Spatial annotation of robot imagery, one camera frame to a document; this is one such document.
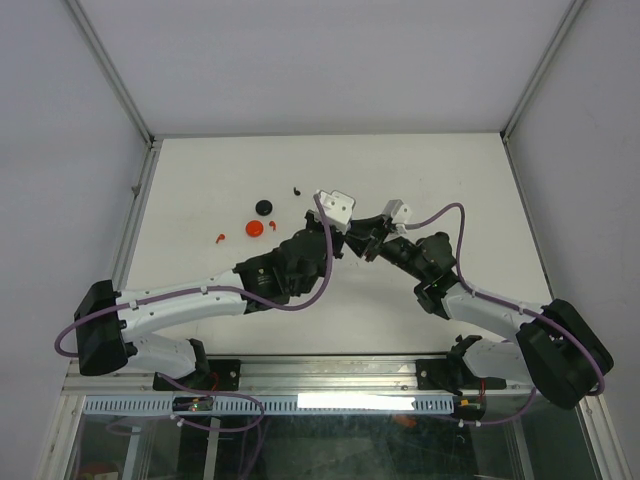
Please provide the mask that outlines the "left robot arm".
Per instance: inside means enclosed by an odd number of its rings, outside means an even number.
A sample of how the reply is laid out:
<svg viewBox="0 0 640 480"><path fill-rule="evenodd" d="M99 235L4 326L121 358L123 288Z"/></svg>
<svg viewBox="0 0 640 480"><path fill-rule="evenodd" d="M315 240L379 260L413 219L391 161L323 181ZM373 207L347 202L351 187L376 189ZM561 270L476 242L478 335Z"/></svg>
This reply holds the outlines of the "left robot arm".
<svg viewBox="0 0 640 480"><path fill-rule="evenodd" d="M305 228L272 251L181 287L126 292L110 280L94 283L74 314L81 374L102 376L131 366L201 387L210 373L203 344L171 340L159 330L212 317L310 307L328 286L351 217L348 211L310 211Z"/></svg>

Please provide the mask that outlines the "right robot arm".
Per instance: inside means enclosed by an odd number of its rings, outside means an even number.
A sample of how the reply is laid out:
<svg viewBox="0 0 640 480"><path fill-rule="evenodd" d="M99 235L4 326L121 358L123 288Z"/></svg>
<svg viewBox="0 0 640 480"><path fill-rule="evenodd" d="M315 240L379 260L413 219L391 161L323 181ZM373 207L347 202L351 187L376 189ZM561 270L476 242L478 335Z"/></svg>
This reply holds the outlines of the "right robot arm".
<svg viewBox="0 0 640 480"><path fill-rule="evenodd" d="M353 221L346 243L358 257L382 258L416 279L414 294L427 313L495 334L456 339L443 384L450 391L496 378L529 384L563 409L603 391L613 357L571 303L516 301L474 287L458 272L446 233L411 241L385 215Z"/></svg>

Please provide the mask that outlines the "orange round charging case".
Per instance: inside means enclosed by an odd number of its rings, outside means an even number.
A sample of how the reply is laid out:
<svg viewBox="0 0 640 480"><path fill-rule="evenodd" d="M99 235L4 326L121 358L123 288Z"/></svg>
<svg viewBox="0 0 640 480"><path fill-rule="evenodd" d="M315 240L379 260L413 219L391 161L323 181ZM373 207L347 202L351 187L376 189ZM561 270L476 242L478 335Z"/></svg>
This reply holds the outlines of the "orange round charging case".
<svg viewBox="0 0 640 480"><path fill-rule="evenodd" d="M245 232L252 238L259 237L264 233L264 224L259 220L251 220L246 224Z"/></svg>

